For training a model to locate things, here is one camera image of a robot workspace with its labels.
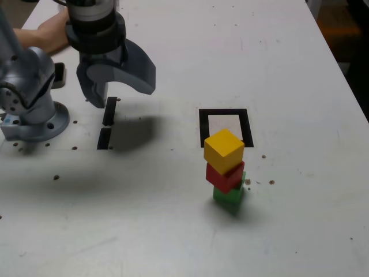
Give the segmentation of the person's hand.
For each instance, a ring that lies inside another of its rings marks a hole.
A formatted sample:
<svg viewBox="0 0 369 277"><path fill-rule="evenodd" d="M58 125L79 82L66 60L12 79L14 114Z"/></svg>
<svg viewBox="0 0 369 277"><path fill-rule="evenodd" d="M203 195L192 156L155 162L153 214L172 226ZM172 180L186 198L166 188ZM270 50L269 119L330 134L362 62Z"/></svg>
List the person's hand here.
<svg viewBox="0 0 369 277"><path fill-rule="evenodd" d="M36 30L37 45L47 53L55 53L68 45L65 25L69 19L67 9L59 12L39 25Z"/></svg>

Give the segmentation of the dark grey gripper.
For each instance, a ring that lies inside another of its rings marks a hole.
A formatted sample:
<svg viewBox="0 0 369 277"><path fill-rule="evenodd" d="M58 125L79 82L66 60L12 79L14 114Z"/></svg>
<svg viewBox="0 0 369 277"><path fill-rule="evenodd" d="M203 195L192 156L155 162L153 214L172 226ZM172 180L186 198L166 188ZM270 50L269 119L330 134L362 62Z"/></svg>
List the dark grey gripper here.
<svg viewBox="0 0 369 277"><path fill-rule="evenodd" d="M126 39L117 48L98 52L99 45L80 43L77 77L82 93L96 108L105 108L107 83L124 83L139 93L151 95L156 89L156 67L146 52Z"/></svg>

